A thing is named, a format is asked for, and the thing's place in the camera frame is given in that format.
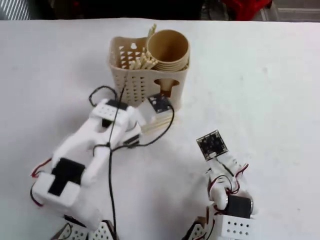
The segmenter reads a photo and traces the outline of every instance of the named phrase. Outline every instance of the perforated basket wall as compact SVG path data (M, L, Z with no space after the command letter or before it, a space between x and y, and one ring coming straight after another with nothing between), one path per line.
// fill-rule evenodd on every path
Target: perforated basket wall
M117 92L120 94L125 84L122 101L136 107L146 97L161 92L160 79L162 81L165 79L175 80L168 97L173 107L178 110L181 107L181 96L189 63L183 70L177 72L163 72L151 69L129 70L130 62L141 56L146 40L146 37L125 38L119 36L112 39L108 63Z

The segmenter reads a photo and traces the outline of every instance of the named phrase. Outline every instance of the cup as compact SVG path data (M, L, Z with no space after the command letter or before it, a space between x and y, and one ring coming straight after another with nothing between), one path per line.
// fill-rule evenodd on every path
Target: cup
M190 45L187 38L178 31L156 32L148 39L146 49L158 61L155 70L177 72L188 63Z

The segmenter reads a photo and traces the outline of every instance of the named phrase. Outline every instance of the stack of cups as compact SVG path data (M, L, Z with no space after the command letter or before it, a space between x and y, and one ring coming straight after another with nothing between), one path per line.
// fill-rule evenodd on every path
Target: stack of cups
M162 72L178 72L189 62L190 45L178 31L161 30L146 42L146 49L158 64L153 69ZM160 79L161 91L171 91L174 79Z

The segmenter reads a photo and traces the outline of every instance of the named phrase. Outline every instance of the table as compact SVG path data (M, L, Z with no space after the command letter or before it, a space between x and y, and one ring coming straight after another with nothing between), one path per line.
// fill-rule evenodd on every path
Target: table
M259 239L319 239L320 24L125 18L0 22L3 238L49 239L62 226L31 202L31 170L87 119L90 92L113 86L111 38L146 36L153 23L187 36L191 68L172 129L113 156L120 239L179 240L205 215L196 139L216 129L250 163ZM92 199L111 220L103 178Z

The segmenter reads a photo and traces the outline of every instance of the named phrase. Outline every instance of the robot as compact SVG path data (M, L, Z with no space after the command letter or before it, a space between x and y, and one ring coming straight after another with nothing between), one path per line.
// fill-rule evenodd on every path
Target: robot
M103 220L101 211L86 197L86 189L102 174L114 149L139 144L141 127L170 108L168 99L160 94L148 97L137 108L103 99L80 129L53 153L51 172L34 171L37 180L30 190L34 202L67 220L52 240L118 239L112 223ZM258 209L243 177L249 165L229 153L217 130L197 143L209 165L207 192L213 204L206 208L206 217L196 218L182 240L255 239L251 216ZM68 152L79 146L92 150L87 166L67 158Z
M86 196L86 189L106 169L116 147L131 148L139 144L141 127L161 118L170 109L174 114L168 99L160 94L148 97L137 108L117 100L103 99L79 130L53 153L51 172L33 171L37 178L30 190L33 201L40 207L60 213L67 220L53 239L118 238L110 221L103 220L101 211ZM78 147L92 149L89 164L67 158L68 152Z
M207 192L213 202L206 217L197 217L182 240L250 240L255 238L258 212L243 176L249 164L228 151L218 130L196 140L209 165Z

